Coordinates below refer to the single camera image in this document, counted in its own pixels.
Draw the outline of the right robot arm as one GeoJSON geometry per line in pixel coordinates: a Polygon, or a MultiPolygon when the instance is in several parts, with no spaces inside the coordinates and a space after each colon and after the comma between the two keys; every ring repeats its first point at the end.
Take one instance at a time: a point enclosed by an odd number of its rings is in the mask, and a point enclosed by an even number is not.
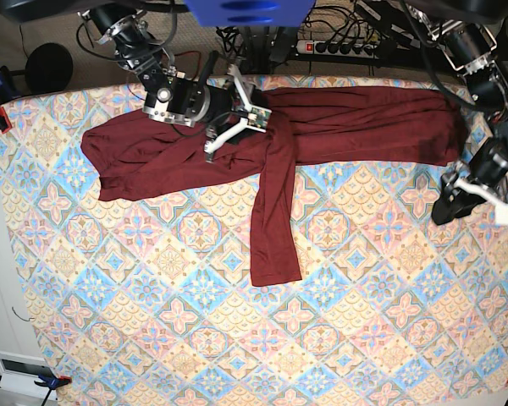
{"type": "Polygon", "coordinates": [[[1,1],[0,14],[13,22],[26,23],[61,14],[77,13],[80,28],[94,24],[97,43],[114,44],[109,61],[133,74],[146,91],[143,112],[160,123],[193,128],[201,125],[205,152],[212,154],[224,143],[253,132],[266,132],[271,110],[252,100],[253,85],[239,68],[228,66],[224,88],[207,83],[216,62],[211,52],[198,77],[187,79],[175,64],[169,45],[178,28],[183,4],[146,1],[1,1]]]}

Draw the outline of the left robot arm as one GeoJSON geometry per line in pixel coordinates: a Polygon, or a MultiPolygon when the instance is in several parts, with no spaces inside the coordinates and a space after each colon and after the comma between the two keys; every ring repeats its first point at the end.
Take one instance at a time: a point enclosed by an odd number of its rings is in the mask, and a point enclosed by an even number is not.
{"type": "Polygon", "coordinates": [[[447,99],[482,113],[492,131],[470,162],[458,161],[441,176],[431,218],[444,225],[489,203],[496,223],[508,225],[508,72],[494,55],[497,42],[488,28],[508,16],[508,1],[402,1],[400,6],[421,43],[432,82],[447,99]],[[442,84],[428,59],[430,48],[439,49],[463,77],[472,101],[442,84]]]}

